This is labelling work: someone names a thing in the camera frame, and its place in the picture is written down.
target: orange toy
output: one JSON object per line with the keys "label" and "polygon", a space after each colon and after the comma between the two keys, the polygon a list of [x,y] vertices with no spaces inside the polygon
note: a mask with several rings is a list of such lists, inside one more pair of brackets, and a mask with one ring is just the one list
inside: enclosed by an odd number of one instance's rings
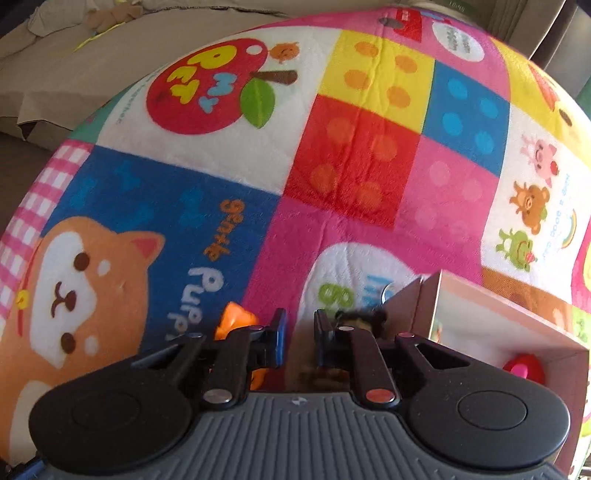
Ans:
{"label": "orange toy", "polygon": [[[216,329],[215,339],[224,340],[230,331],[240,328],[248,327],[250,325],[259,325],[259,320],[256,316],[243,309],[238,303],[233,301],[226,305],[222,313],[222,320]],[[251,377],[251,390],[258,390],[261,388],[262,382],[265,379],[265,374],[268,368],[260,368],[252,373]]]}

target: colorful blanket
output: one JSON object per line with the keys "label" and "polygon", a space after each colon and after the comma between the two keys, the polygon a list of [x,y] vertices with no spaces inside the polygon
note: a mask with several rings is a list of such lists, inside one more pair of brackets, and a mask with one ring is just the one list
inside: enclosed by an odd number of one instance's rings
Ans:
{"label": "colorful blanket", "polygon": [[290,389],[314,310],[440,269],[586,341],[590,138],[544,72],[427,11],[288,21],[157,70],[72,133],[2,237],[0,456],[33,455],[49,388],[211,332],[229,301],[288,310]]}

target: open box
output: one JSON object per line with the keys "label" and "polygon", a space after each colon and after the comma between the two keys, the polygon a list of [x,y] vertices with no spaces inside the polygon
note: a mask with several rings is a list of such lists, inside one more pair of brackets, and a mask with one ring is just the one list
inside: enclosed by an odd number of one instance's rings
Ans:
{"label": "open box", "polygon": [[544,368],[546,387],[570,412],[569,436],[554,464],[569,477],[577,476],[590,438],[579,439],[589,373],[584,344],[529,310],[446,271],[415,280],[384,309],[387,338],[403,331],[439,336],[442,345],[500,368],[520,353],[533,353]]}

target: pink gingham pattern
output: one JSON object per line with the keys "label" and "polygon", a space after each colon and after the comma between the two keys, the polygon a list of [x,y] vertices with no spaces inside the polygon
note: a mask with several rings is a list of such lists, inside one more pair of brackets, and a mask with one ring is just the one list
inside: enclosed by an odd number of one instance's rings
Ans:
{"label": "pink gingham pattern", "polygon": [[0,324],[8,318],[41,230],[93,146],[66,140],[39,174],[0,239]]}

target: red square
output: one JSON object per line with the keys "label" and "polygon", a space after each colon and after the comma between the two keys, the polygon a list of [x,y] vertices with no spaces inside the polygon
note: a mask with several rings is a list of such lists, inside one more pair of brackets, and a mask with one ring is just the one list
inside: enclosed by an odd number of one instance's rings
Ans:
{"label": "red square", "polygon": [[318,95],[284,195],[392,227],[419,137],[375,113]]}

